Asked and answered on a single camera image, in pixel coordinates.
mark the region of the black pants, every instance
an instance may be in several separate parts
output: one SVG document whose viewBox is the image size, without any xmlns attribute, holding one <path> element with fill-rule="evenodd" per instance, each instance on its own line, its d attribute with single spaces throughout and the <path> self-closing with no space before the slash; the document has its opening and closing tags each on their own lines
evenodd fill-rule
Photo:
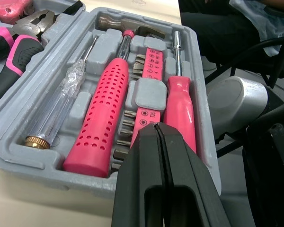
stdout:
<svg viewBox="0 0 284 227">
<path fill-rule="evenodd" d="M 260 42 L 253 24 L 229 0 L 178 0 L 182 25 L 193 29 L 201 55 L 215 63 L 226 63 Z M 266 58 L 261 51 L 253 58 Z"/>
</svg>

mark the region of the tool kit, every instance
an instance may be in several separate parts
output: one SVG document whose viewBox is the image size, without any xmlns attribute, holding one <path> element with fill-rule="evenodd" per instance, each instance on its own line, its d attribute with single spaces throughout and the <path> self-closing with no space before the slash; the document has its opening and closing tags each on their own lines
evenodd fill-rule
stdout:
<svg viewBox="0 0 284 227">
<path fill-rule="evenodd" d="M 178 130 L 221 194 L 195 32 L 76 4 L 37 0 L 34 13 L 0 22 L 0 168 L 112 198 L 141 129 L 160 122 Z"/>
</svg>

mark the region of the pink tool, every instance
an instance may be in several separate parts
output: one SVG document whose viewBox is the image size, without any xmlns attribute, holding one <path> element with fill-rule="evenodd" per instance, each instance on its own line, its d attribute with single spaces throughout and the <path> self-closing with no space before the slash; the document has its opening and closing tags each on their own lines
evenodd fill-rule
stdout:
<svg viewBox="0 0 284 227">
<path fill-rule="evenodd" d="M 147 48 L 142 78 L 162 80 L 163 53 Z M 138 108 L 131 146 L 133 145 L 138 131 L 150 123 L 160 122 L 161 113 L 158 110 Z"/>
<path fill-rule="evenodd" d="M 177 76 L 168 79 L 169 96 L 163 122 L 178 129 L 184 141 L 196 153 L 194 109 L 189 95 L 190 78 L 182 77 L 181 38 L 178 31 L 174 32 L 173 46 L 177 62 Z"/>
<path fill-rule="evenodd" d="M 128 83 L 127 57 L 132 31 L 123 33 L 117 56 L 102 73 L 83 126 L 63 168 L 65 171 L 107 177 L 111 148 Z"/>
</svg>

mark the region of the hammer head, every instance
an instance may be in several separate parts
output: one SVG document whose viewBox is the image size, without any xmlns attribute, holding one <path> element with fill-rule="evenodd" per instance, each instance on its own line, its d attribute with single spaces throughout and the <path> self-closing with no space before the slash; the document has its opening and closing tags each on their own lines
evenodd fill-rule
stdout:
<svg viewBox="0 0 284 227">
<path fill-rule="evenodd" d="M 132 19 L 121 19 L 115 20 L 108 15 L 101 15 L 98 20 L 98 27 L 100 30 L 107 30 L 109 28 L 119 30 L 124 32 L 126 30 L 131 30 L 135 35 L 147 36 L 148 34 L 156 35 L 160 38 L 165 37 L 165 33 L 158 28 L 143 23 L 141 21 Z"/>
</svg>

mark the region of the black clamp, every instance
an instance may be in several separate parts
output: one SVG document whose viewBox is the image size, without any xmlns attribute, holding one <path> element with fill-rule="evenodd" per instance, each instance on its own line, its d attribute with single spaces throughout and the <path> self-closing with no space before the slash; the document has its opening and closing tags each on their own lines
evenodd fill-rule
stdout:
<svg viewBox="0 0 284 227">
<path fill-rule="evenodd" d="M 139 131 L 119 169 L 112 227 L 230 227 L 208 169 L 163 123 Z"/>
</svg>

